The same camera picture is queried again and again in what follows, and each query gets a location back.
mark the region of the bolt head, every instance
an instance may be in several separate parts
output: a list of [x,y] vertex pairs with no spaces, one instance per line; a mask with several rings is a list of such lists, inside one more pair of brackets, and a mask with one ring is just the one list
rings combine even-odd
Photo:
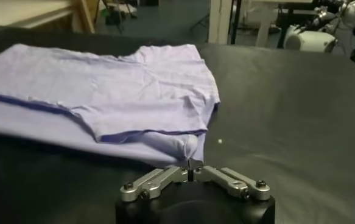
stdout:
[[248,200],[250,198],[250,193],[248,189],[243,189],[241,191],[241,198],[244,200]]
[[143,190],[140,194],[139,194],[139,197],[142,199],[142,200],[148,200],[150,199],[150,192],[148,190]]
[[266,187],[267,183],[263,180],[259,180],[256,182],[256,187]]
[[129,189],[131,189],[131,188],[133,188],[133,187],[134,187],[134,184],[131,183],[131,182],[129,182],[129,183],[123,185],[123,188],[124,188],[125,190],[129,190]]

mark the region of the silver metal linkage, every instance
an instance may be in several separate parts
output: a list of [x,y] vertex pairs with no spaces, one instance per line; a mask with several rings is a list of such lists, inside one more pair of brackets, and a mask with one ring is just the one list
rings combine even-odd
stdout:
[[[188,171],[184,168],[155,169],[140,179],[122,186],[122,201],[135,201],[138,197],[145,200],[157,198],[171,182],[187,180]],[[231,196],[241,199],[253,197],[257,200],[268,200],[270,198],[270,188],[264,181],[254,181],[229,168],[219,170],[211,166],[197,168],[194,171],[194,180],[213,181],[226,189]]]
[[204,166],[202,169],[195,170],[194,175],[197,181],[213,181],[227,190],[227,192],[237,198],[249,197],[248,186],[241,180],[236,180],[211,167]]
[[171,182],[186,181],[187,171],[179,167],[155,169],[133,183],[121,187],[122,201],[135,201],[138,197],[153,199]]

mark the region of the black table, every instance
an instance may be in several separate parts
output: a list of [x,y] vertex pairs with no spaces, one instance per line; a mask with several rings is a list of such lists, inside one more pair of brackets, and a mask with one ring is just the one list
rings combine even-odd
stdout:
[[[0,28],[0,52],[14,43],[112,55],[173,44]],[[266,180],[277,223],[355,223],[355,65],[329,54],[197,47],[222,100],[205,163]],[[0,136],[0,223],[114,223],[120,185],[151,169]]]

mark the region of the white robotic arm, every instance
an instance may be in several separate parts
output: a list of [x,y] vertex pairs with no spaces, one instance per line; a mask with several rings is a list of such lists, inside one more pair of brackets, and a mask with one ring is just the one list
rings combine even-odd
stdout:
[[[355,1],[328,0],[316,8],[317,16],[303,26],[290,26],[284,40],[284,48],[300,51],[331,52],[337,40],[334,37],[340,23],[349,30],[355,28]],[[338,24],[325,32],[325,26],[338,18]]]

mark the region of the wooden table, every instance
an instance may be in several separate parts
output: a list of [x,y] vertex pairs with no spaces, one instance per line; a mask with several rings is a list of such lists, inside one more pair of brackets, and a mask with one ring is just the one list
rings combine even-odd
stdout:
[[34,28],[72,14],[74,31],[94,33],[85,0],[0,0],[0,26]]

